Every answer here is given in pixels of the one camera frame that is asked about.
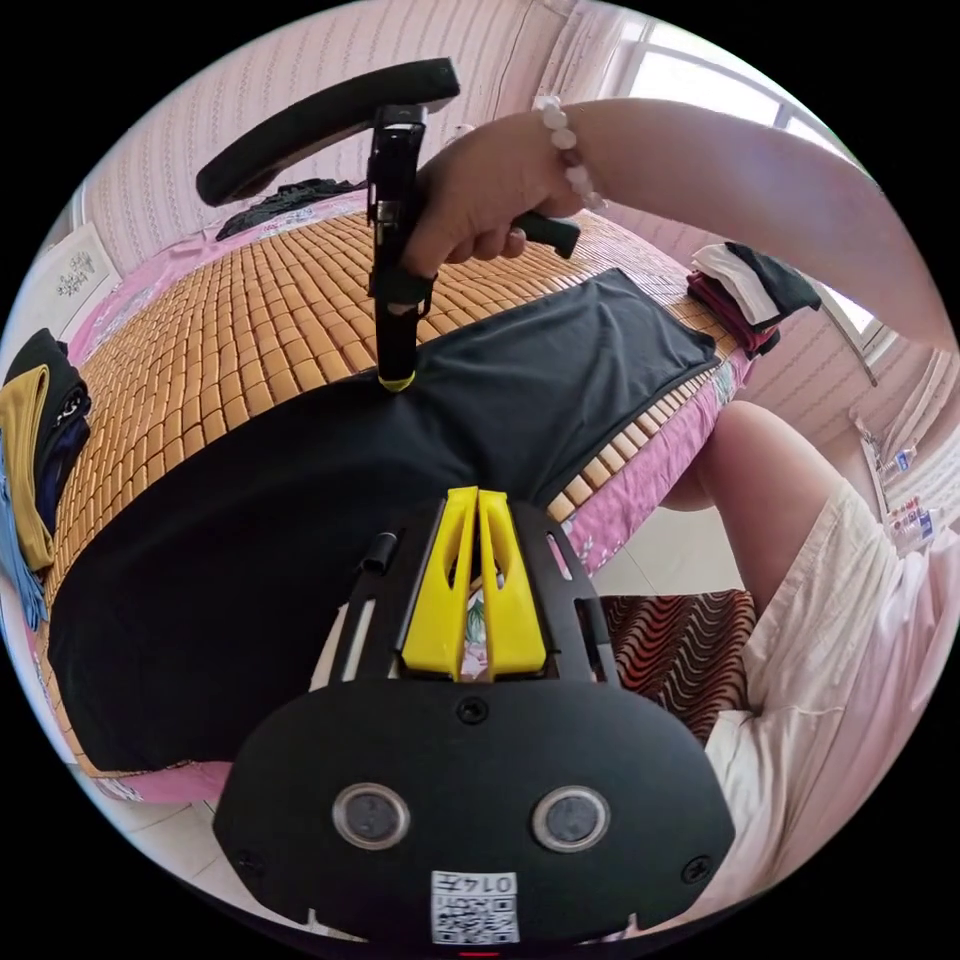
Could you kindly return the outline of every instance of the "hand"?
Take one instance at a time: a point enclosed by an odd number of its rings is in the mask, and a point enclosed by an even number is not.
[[[427,196],[403,257],[406,270],[436,276],[442,263],[523,253],[514,218],[530,210],[568,217],[583,206],[538,112],[503,117],[444,147],[420,171]]]

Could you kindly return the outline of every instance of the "white towel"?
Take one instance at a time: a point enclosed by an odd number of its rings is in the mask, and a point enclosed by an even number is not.
[[[723,285],[751,327],[769,323],[780,316],[760,278],[722,243],[712,243],[698,250],[693,255],[693,265]]]

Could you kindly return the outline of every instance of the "black cloth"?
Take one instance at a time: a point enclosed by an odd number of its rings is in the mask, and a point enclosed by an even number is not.
[[[43,525],[52,536],[57,528],[57,505],[63,496],[63,489],[67,485],[80,451],[90,439],[90,427],[83,417],[71,418],[66,429],[60,434],[57,442],[50,451],[50,456],[43,463],[43,473],[34,478],[37,491],[37,513]]]
[[[330,197],[339,196],[341,193],[362,190],[366,185],[366,181],[349,183],[346,180],[301,180],[299,183],[284,184],[273,196],[230,217],[220,228],[217,240],[226,240],[227,237],[279,217],[281,213],[290,213],[293,210],[309,207],[311,203],[316,203],[318,200],[329,200]]]
[[[3,382],[9,383],[14,377],[19,377],[22,373],[44,364],[50,371],[50,375],[47,396],[43,402],[43,410],[40,412],[37,446],[33,458],[34,484],[38,491],[37,511],[41,518],[44,515],[39,495],[42,478],[49,476],[55,463],[59,462],[58,477],[62,479],[62,482],[58,480],[57,500],[59,501],[69,471],[76,461],[76,456],[63,460],[63,435],[77,430],[78,428],[74,426],[76,421],[83,419],[90,412],[91,407],[87,385],[83,382],[80,371],[67,359],[67,345],[56,340],[46,328],[38,330],[20,348]],[[54,451],[58,449],[60,452],[55,454]],[[53,533],[53,527],[48,525],[47,529]]]
[[[817,295],[817,291],[813,289],[810,281],[797,273],[793,267],[788,267],[782,261],[777,260],[776,257],[768,257],[765,253],[757,253],[756,250],[746,247],[742,243],[732,243],[728,240],[726,247],[757,275],[760,285],[767,291],[767,296],[780,311],[779,316],[774,317],[767,323],[756,324],[754,330],[765,330],[767,327],[772,327],[803,307],[810,307],[811,310],[820,309],[822,301]]]
[[[451,487],[546,507],[640,412],[717,363],[619,270],[254,417],[156,481],[77,557],[49,659],[101,770],[232,760],[306,692],[373,538]]]
[[[780,342],[780,339],[780,331],[774,330],[770,338],[764,340],[756,350],[748,350],[747,357],[750,360],[753,360],[755,357],[765,357]]]

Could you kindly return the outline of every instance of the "forearm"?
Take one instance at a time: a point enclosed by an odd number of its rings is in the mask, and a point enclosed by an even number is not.
[[[853,164],[783,131],[684,104],[598,100],[566,109],[608,199],[779,257],[903,336],[957,350],[923,258]]]

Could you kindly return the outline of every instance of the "white tile floor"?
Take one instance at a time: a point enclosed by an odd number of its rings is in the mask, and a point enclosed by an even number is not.
[[[743,587],[715,509],[654,511],[593,583],[600,594],[658,596]]]
[[[658,510],[594,577],[600,594],[668,595],[741,586],[715,510],[681,514]],[[261,907],[227,863],[211,828],[207,803],[157,805],[112,800],[74,773],[90,799],[134,846],[155,863],[233,906],[297,926]],[[311,919],[299,929],[326,933]]]

